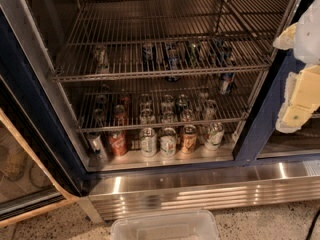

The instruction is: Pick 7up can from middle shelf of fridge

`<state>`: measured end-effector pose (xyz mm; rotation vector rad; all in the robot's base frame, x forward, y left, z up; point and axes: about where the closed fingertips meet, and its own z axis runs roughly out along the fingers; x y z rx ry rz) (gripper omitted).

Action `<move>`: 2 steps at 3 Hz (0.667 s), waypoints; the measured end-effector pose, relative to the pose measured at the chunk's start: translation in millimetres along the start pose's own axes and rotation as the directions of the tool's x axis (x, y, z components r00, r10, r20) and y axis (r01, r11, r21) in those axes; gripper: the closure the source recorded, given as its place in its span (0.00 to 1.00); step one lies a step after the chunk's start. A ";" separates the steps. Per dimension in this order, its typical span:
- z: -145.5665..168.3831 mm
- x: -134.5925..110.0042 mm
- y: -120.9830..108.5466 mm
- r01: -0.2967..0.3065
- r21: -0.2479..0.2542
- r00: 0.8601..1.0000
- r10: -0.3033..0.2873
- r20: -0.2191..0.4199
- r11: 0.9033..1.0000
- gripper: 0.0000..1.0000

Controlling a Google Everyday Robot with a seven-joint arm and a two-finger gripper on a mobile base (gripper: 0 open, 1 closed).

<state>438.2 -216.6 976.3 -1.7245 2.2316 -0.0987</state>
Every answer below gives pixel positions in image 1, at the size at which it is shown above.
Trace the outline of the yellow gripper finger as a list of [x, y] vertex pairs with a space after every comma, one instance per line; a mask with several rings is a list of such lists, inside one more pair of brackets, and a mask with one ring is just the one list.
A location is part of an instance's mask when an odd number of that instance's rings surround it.
[[299, 73], [290, 72], [275, 128], [282, 133], [294, 133], [319, 107], [320, 66], [307, 65]]
[[280, 50], [288, 50], [294, 47], [294, 36], [297, 24], [287, 27], [273, 42], [273, 47]]

